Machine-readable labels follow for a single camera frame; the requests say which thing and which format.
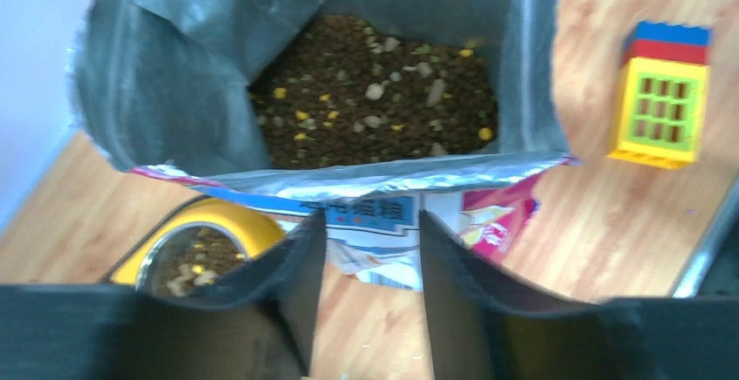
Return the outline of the cat food bag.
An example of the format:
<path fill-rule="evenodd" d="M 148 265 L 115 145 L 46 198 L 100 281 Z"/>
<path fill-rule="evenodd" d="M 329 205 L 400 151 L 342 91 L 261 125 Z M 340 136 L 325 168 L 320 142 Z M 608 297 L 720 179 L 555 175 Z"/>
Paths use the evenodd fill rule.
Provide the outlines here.
<path fill-rule="evenodd" d="M 92 0 L 71 100 L 116 169 L 257 210 L 323 209 L 329 259 L 419 289 L 427 209 L 502 260 L 570 159 L 558 0 Z"/>

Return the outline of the yellow double pet bowl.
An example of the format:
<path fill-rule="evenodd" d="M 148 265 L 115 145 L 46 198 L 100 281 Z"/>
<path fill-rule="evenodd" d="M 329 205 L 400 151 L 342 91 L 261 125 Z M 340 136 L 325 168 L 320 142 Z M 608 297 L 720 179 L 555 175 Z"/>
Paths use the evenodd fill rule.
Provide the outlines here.
<path fill-rule="evenodd" d="M 157 223 L 101 281 L 156 296 L 183 297 L 253 260 L 284 236 L 265 214 L 195 197 Z"/>

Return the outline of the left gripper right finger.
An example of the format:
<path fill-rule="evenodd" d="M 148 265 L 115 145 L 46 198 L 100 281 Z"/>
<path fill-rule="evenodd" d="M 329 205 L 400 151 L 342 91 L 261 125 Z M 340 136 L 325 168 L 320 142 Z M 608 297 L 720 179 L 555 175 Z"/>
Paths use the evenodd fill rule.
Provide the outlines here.
<path fill-rule="evenodd" d="M 424 313 L 436 379 L 735 379 L 738 301 L 551 295 L 421 211 Z"/>

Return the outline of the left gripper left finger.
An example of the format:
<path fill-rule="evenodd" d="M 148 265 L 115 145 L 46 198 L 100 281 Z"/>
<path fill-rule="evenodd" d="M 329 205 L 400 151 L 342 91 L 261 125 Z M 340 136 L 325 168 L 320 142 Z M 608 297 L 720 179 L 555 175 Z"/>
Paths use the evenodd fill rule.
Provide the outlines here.
<path fill-rule="evenodd" d="M 299 379 L 310 372 L 325 213 L 193 296 L 4 284 L 4 379 Z"/>

